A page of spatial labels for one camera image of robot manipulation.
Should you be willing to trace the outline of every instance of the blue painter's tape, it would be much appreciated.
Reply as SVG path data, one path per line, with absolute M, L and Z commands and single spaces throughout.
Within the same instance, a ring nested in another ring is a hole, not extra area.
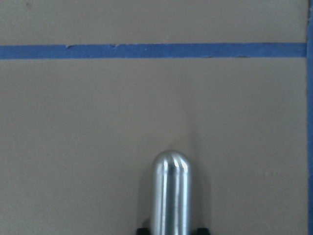
M 0 59 L 305 57 L 305 43 L 0 46 Z
M 313 20 L 313 0 L 311 0 L 310 4 L 310 16 L 307 32 L 309 235 L 313 235 L 313 21 L 312 20 Z

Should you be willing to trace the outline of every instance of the horizontal blue tape line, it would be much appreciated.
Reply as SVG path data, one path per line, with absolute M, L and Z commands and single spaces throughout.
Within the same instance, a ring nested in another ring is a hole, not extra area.
M 306 57 L 306 43 L 0 46 L 0 59 Z

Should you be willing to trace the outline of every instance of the black base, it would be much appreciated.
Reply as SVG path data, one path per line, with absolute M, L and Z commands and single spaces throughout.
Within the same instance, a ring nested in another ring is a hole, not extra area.
M 211 235 L 208 228 L 198 228 L 196 235 Z M 137 229 L 136 235 L 150 235 L 150 230 L 148 228 Z

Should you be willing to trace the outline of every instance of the silver cylinder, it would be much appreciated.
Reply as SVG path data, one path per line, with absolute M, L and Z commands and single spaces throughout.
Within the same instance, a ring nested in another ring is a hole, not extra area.
M 190 235 L 190 163 L 177 151 L 160 153 L 154 162 L 152 235 Z

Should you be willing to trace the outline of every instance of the cardboard surface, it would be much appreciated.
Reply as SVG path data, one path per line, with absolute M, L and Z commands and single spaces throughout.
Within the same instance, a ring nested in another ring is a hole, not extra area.
M 0 45 L 305 42 L 307 0 L 1 0 Z
M 0 234 L 134 234 L 150 165 L 194 164 L 192 227 L 307 234 L 306 60 L 0 61 Z

